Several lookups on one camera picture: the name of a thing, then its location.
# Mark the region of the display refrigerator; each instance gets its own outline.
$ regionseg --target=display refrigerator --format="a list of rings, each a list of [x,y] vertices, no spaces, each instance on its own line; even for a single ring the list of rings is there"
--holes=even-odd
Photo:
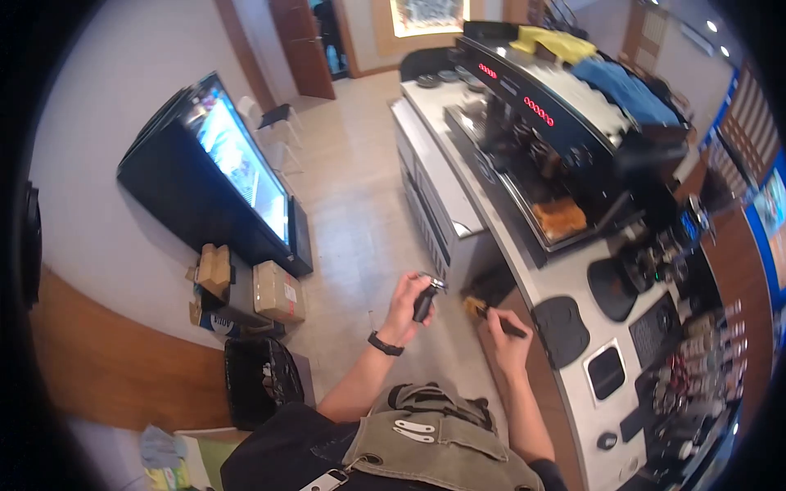
[[[194,251],[226,244],[249,265],[273,260],[294,277],[314,270],[307,216],[215,72],[180,89],[145,124],[117,179]]]

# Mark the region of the counter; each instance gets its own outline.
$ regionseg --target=counter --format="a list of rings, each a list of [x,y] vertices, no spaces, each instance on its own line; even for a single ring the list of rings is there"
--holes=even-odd
[[[676,299],[676,290],[671,291],[663,284],[656,284],[650,291],[639,296],[628,321],[618,323],[609,320],[601,312],[586,278],[587,267],[591,262],[611,256],[606,240],[598,240],[558,258],[542,269],[535,267],[526,248],[513,239],[472,170],[450,140],[450,130],[445,123],[443,109],[449,105],[460,104],[467,97],[478,96],[468,96],[464,84],[442,84],[436,89],[422,89],[415,82],[404,82],[402,92],[428,128],[475,209],[486,222],[516,279],[527,307],[532,310],[541,301],[558,295],[570,296],[578,304],[578,311],[589,331],[589,345],[581,356],[555,371],[554,375],[570,420],[586,490],[611,491],[619,488],[647,460],[642,431],[627,443],[619,439],[608,451],[597,448],[598,437],[606,431],[619,435],[620,422],[638,407],[634,381],[641,374],[641,365],[628,325],[649,310],[667,291]],[[602,347],[614,342],[619,346],[626,379],[611,396],[604,401],[597,401],[583,362]]]

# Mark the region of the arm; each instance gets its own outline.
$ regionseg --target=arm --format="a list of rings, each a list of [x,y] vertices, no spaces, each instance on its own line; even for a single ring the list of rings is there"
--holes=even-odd
[[[420,326],[412,320],[414,303],[430,282],[431,278],[420,277],[415,272],[399,278],[387,318],[376,334],[380,341],[405,346],[417,334]],[[433,315],[432,305],[431,312],[423,320],[424,326],[431,323]],[[382,391],[395,359],[369,344],[349,372],[325,395],[317,406],[317,412],[337,423],[360,420],[368,414]]]
[[[525,331],[527,338],[506,335],[502,331],[500,317]],[[540,459],[553,462],[554,445],[527,376],[527,354],[534,335],[532,328],[524,325],[514,312],[496,309],[489,309],[488,327],[494,339],[497,363],[509,390],[505,415],[508,417],[510,449],[528,464]]]

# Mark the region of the glass door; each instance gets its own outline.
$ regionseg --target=glass door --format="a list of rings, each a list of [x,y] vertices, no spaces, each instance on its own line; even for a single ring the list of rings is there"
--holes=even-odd
[[[246,131],[216,75],[202,82],[186,123],[249,206],[287,245],[288,195]]]

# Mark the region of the hand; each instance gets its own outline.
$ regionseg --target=hand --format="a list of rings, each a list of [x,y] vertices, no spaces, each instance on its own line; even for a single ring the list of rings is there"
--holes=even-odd
[[[431,284],[430,277],[419,276],[416,271],[404,273],[399,278],[391,300],[391,307],[387,312],[382,328],[376,334],[380,341],[393,346],[405,346],[415,334],[420,326],[412,320],[415,315],[415,299]],[[428,315],[423,319],[423,326],[428,326],[434,317],[434,305],[428,311]]]
[[[502,331],[500,318],[506,319],[513,327],[519,328],[527,333],[525,339],[518,336],[507,335]],[[489,309],[487,314],[489,332],[494,339],[494,356],[497,365],[505,374],[509,383],[527,377],[527,354],[530,352],[532,344],[532,328],[524,325],[514,312],[511,310]]]

